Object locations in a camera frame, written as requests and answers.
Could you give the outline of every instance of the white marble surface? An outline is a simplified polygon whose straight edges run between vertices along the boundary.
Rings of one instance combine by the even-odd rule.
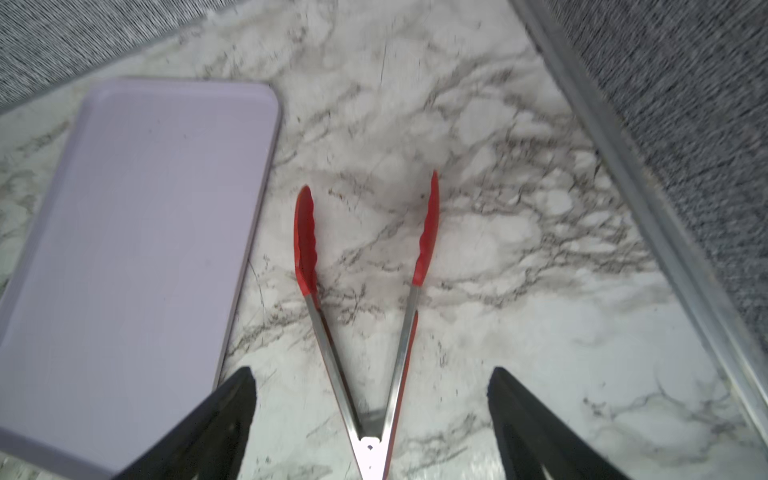
[[[258,406],[245,479],[358,478],[293,275],[318,273],[353,394],[383,406],[440,173],[442,222],[390,478],[503,478],[485,389],[504,366],[632,478],[764,478],[736,403],[504,0],[250,0],[0,117],[0,282],[101,78],[268,81],[284,119],[225,375]],[[0,478],[38,473],[8,459]]]

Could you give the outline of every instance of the gray marble veining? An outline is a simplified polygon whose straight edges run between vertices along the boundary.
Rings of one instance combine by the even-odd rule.
[[[433,169],[442,218],[390,478],[503,478],[494,366],[632,478],[764,476],[756,437],[503,0],[250,0],[0,117],[0,279],[78,102],[123,74],[268,81],[283,103],[223,372],[257,378],[241,478],[358,478],[293,274],[299,189],[315,198],[321,298],[353,396],[378,409]],[[7,462],[0,478],[33,475]]]

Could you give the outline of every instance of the metal edge trim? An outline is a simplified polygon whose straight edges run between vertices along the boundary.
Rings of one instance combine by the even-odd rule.
[[[647,184],[617,115],[602,100],[547,8],[539,0],[509,2],[598,147],[657,262],[705,349],[719,363],[723,379],[737,393],[746,420],[763,440],[763,454],[768,456],[768,368],[759,346],[715,280],[703,252],[687,240],[680,221],[664,208],[665,199]]]

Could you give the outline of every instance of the gray fabric surface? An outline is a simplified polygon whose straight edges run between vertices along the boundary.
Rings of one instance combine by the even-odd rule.
[[[235,0],[0,0],[0,111]]]
[[[768,353],[768,3],[545,3]]]

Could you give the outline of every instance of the red silicone tong tip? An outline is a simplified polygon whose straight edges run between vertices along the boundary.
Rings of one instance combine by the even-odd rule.
[[[440,188],[437,183],[437,171],[432,172],[432,192],[429,194],[427,206],[427,218],[424,220],[424,233],[419,239],[419,259],[416,261],[416,270],[413,272],[413,284],[421,286],[429,270],[429,262],[432,261],[432,251],[437,240],[437,226],[440,223]]]
[[[317,293],[317,252],[315,250],[315,219],[312,192],[304,185],[296,198],[293,218],[293,256],[296,260],[296,281],[304,296]]]

